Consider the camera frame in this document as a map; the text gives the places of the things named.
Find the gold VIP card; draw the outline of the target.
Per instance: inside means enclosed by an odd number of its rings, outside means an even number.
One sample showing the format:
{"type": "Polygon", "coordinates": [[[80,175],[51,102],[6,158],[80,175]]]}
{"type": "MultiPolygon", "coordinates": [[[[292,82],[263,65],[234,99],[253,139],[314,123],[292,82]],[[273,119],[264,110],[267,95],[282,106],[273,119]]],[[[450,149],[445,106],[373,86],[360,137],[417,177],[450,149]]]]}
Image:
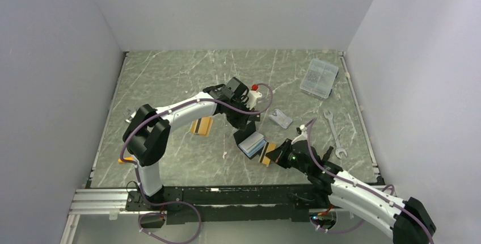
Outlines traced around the gold VIP card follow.
{"type": "Polygon", "coordinates": [[[266,142],[260,152],[259,163],[265,165],[266,167],[269,166],[271,160],[267,157],[267,154],[273,150],[275,150],[276,144],[271,142],[266,142]]]}

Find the black leather card holder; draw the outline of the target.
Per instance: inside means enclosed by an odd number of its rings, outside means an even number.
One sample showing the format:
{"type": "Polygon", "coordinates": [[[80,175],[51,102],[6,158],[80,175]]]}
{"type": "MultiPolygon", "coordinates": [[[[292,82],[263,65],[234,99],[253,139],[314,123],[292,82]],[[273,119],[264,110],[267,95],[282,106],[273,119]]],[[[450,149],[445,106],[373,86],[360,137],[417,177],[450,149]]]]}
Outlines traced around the black leather card holder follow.
{"type": "Polygon", "coordinates": [[[267,143],[264,135],[255,128],[235,132],[234,141],[248,159],[253,159],[267,143]]]}

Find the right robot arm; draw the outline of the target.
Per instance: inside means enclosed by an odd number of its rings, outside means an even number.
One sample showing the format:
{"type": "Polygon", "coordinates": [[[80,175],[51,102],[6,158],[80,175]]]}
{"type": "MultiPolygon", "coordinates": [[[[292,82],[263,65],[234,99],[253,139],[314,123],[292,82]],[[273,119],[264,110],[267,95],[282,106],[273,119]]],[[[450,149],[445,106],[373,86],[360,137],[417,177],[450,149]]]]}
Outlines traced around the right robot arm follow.
{"type": "Polygon", "coordinates": [[[372,224],[393,243],[432,243],[437,230],[423,203],[405,200],[366,184],[340,166],[322,159],[307,140],[285,140],[266,158],[285,169],[297,169],[313,185],[319,207],[332,204],[372,224]]]}

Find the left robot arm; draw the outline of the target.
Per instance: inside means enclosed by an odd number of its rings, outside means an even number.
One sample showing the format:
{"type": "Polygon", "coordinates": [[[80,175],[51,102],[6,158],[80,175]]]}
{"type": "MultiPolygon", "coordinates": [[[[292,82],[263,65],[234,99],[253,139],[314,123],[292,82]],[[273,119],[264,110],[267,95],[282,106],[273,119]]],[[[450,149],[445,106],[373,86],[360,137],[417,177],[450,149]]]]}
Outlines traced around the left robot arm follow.
{"type": "Polygon", "coordinates": [[[262,98],[257,85],[249,88],[234,77],[226,84],[204,88],[193,97],[169,106],[154,108],[141,106],[131,118],[123,134],[121,152],[132,156],[138,186],[143,192],[141,203],[155,210],[164,201],[164,184],[159,161],[164,156],[169,136],[180,127],[203,117],[223,114],[227,122],[237,130],[245,129],[262,98]]]}

